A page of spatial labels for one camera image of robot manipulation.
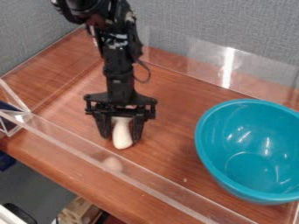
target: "gray wall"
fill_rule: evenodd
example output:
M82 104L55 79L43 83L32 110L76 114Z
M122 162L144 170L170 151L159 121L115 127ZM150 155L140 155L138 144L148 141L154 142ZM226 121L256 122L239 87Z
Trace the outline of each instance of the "gray wall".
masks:
M0 75L74 27L56 13L51 0L0 0Z
M130 0L150 45L186 54L186 35L299 65L298 0Z

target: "wooden table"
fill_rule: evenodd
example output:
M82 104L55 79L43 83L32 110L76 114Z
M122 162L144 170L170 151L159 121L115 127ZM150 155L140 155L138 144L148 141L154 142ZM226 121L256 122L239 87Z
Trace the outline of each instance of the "wooden table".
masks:
M297 215L297 203L259 206L236 199L219 187L196 156L192 134L202 114L218 103L248 96L216 86L220 70L216 66L154 48L146 48L144 51L144 60L152 63L156 59L164 60L167 67L151 64L151 83L136 83L136 90L159 100L158 118L146 124L143 140L128 150L115 150L111 141L100 138L92 117L84 115L82 97L86 93L106 91L106 79L98 49L83 30L76 30L22 64L4 80L39 117L179 184L183 189L203 195L258 223L291 223ZM198 78L206 81L186 75L190 72L184 70L187 63L190 69L200 67ZM146 77L142 67L136 66L135 70L138 76ZM275 90L275 94L260 89L256 91L256 95L268 100L274 100L275 95L275 100L281 101L279 95L290 91L289 87L242 73L230 88L236 90L244 81L251 84L243 86L246 94L255 93L260 85L264 85L262 89ZM289 106L298 109L295 99L286 104L290 102ZM202 223L28 130L23 129L14 137L2 139L0 144L8 154L122 221ZM103 158L100 153L84 145L79 145L79 150L94 159ZM242 223L239 218L227 217L220 209L216 212L218 217L223 213L219 222Z

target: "plastic bowl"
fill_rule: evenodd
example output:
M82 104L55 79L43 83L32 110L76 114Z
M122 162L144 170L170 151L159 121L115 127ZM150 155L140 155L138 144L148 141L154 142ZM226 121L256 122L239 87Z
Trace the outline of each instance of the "plastic bowl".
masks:
M200 160L219 184L263 205L299 200L299 114L270 101L226 101L195 130Z

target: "bowl rim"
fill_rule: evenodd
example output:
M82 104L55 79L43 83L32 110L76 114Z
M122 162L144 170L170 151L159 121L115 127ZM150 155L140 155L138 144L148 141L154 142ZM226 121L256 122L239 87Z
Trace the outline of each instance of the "bowl rim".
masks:
M200 118L200 120L198 121L198 124L196 124L194 139L195 139L196 153L200 157L200 161L203 162L203 164L204 164L206 168L208 169L214 178L222 184L224 184L224 186L228 186L228 188L231 188L235 191L235 193L242 193L244 196L250 197L252 200L266 200L266 201L272 201L272 202L278 202L278 203L299 200L299 191L298 192L291 192L291 193L285 193L285 194L260 192L260 191L250 189L248 187L246 187L242 184L239 184L238 182L235 182L215 167L215 165L212 164L212 162L210 160L210 157L206 154L206 151L202 150L203 149L203 144L202 144L202 139L199 138L199 136L203 133L203 126L204 126L208 118L222 108L224 108L227 106L231 106L231 105L235 105L235 104L239 104L239 103L251 103L251 104L267 105L268 107L277 108L277 109L285 111L286 113L291 114L297 118L299 118L299 113L295 110L293 110L289 107L286 107L286 106L283 106L278 103L274 103L271 101L263 101L263 100L259 100L259 99L238 99L238 100L232 100L232 101L224 101L223 103L218 104L216 106L214 106L212 108L210 108L206 111L206 113L203 114L203 116L202 116L202 118Z

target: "wooden surface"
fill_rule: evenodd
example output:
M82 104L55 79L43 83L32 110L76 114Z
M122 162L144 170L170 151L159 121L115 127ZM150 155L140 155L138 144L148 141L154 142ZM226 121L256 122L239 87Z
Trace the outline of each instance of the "wooden surface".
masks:
M258 206L236 199L218 186L195 153L192 134L204 111L220 102L248 97L182 73L151 66L151 83L136 83L136 90L158 98L158 118L146 124L140 143L128 150L116 151L111 141L99 137L92 117L84 115L82 96L106 90L102 60L91 42L83 31L75 31L4 77L27 105L35 109L35 114L252 221L290 223L295 215L295 203ZM170 67L178 67L187 60L182 56L151 49L151 57L155 54L156 57L163 55L168 59L168 63L172 63ZM215 70L214 66L203 63L200 65L204 74ZM136 74L146 76L146 71L139 66ZM66 85L70 79L74 79L71 85ZM28 131L23 130L12 138L3 139L0 145L6 152L38 172L126 223L199 223ZM88 149L82 151L94 158L100 158L95 152L91 155Z

